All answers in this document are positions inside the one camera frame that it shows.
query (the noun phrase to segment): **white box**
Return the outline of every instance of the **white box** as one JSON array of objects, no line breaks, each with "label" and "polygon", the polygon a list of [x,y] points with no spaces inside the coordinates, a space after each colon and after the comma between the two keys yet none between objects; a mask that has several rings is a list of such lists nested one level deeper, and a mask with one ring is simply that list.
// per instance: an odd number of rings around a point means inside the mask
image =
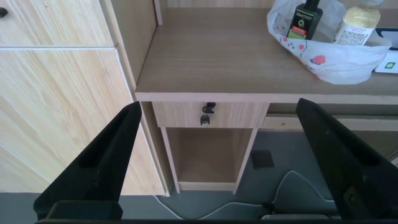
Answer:
[{"label": "white box", "polygon": [[391,40],[392,47],[387,52],[383,61],[378,65],[375,72],[398,73],[398,29],[397,28],[376,28],[379,36]]}]

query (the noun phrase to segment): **dark glass bottle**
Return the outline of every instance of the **dark glass bottle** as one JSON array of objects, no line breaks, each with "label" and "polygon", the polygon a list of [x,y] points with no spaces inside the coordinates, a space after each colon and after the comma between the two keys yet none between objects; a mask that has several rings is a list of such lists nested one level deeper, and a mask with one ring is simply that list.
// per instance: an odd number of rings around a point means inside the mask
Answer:
[{"label": "dark glass bottle", "polygon": [[318,8],[318,4],[319,0],[307,0],[307,2],[296,7],[289,33],[287,34],[288,38],[312,39],[323,15],[323,11]]}]

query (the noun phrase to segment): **wooden desk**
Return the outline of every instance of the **wooden desk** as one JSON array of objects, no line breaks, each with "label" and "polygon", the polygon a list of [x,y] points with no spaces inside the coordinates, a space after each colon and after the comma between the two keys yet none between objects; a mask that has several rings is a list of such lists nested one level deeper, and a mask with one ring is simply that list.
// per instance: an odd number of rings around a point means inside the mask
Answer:
[{"label": "wooden desk", "polygon": [[[359,85],[323,82],[268,33],[267,12],[164,11],[167,23],[155,32],[136,96],[153,102],[178,192],[235,192],[259,129],[301,128],[294,115],[300,98],[325,105],[353,130],[398,131],[397,75],[374,73]],[[385,10],[382,15],[392,18],[395,13]],[[206,102],[220,106],[210,115],[213,124],[201,126]],[[248,103],[258,114],[245,110]],[[231,113],[230,122],[219,120]],[[237,119],[243,122],[234,126]]]}]

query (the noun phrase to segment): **drawer keyhole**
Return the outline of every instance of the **drawer keyhole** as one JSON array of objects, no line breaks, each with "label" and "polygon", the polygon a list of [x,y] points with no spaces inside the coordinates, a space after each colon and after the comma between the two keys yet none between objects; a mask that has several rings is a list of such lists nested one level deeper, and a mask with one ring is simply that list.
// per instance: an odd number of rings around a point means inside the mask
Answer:
[{"label": "drawer keyhole", "polygon": [[7,9],[0,7],[0,18],[3,18],[4,16],[6,16],[8,14]]},{"label": "drawer keyhole", "polygon": [[216,106],[216,103],[207,103],[206,106],[204,106],[201,110],[204,113],[214,113],[213,109]]},{"label": "drawer keyhole", "polygon": [[205,113],[205,115],[200,117],[200,125],[210,124],[210,117],[207,114],[214,113],[213,109],[216,106],[216,103],[209,102],[204,106],[201,110]]}]

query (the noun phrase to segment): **bottle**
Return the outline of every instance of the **bottle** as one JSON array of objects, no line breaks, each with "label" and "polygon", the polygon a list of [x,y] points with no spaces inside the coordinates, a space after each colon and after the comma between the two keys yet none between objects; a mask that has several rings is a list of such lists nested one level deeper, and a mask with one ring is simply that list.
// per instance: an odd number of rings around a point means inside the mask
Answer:
[{"label": "bottle", "polygon": [[359,5],[347,10],[333,43],[364,45],[380,21],[378,7],[384,0],[359,0]]},{"label": "bottle", "polygon": [[288,38],[311,40],[315,29],[323,15],[318,8],[319,0],[307,0],[305,4],[296,7]]}]

